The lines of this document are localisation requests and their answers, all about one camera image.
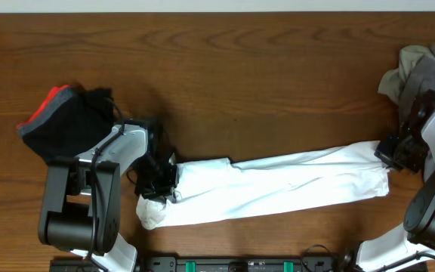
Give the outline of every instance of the white wall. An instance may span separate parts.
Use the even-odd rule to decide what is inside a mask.
[[[0,13],[218,11],[435,11],[435,0],[0,0]]]

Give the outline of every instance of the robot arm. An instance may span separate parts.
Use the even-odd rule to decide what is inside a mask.
[[[360,245],[364,271],[397,271],[435,258],[435,171],[409,205],[403,224]]]
[[[136,193],[149,199],[174,199],[177,166],[159,155],[161,134],[157,122],[127,120],[123,131],[120,125],[114,126],[92,149],[49,163],[39,221],[41,243],[81,256],[90,251],[91,260],[101,270],[133,271],[137,250],[119,234],[120,180],[128,167],[135,167],[140,185]],[[91,194],[93,159],[98,182],[91,204],[67,201],[67,195]]]
[[[419,161],[423,163],[430,152],[433,159],[430,164],[435,167],[435,91],[428,91],[416,99],[405,125],[402,137],[396,138],[402,138],[403,142],[389,144],[392,140],[389,138],[389,143],[379,144],[376,155],[390,166],[414,171],[421,167]],[[362,243],[356,254],[358,267],[354,270],[394,272],[435,259],[435,170],[425,178],[425,185],[411,201],[403,224],[375,240]]]

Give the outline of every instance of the wood grain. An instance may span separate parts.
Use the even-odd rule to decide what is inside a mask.
[[[0,271],[65,255],[38,241],[47,168],[15,129],[51,86],[113,87],[128,116],[160,117],[185,159],[240,161],[382,138],[396,128],[382,75],[402,47],[432,43],[434,13],[0,14]],[[121,234],[145,254],[341,251],[398,225],[419,187],[394,178],[384,198],[144,231],[124,179]]]

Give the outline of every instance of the gray cloth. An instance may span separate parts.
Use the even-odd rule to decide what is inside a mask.
[[[429,48],[420,45],[404,47],[399,53],[399,67],[384,74],[378,86],[378,93],[387,95],[395,104],[398,104],[407,78],[417,62],[424,56],[435,60]]]
[[[379,94],[386,94],[399,106],[399,124],[407,121],[418,94],[435,91],[435,47],[428,49],[410,45],[400,51],[399,67],[388,71],[378,86]],[[435,164],[429,152],[424,164],[424,180],[434,171]]]

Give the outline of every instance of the white fabric corner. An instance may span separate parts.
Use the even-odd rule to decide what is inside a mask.
[[[139,199],[143,227],[178,226],[272,215],[385,196],[387,172],[378,141],[231,164],[178,165],[177,203]]]

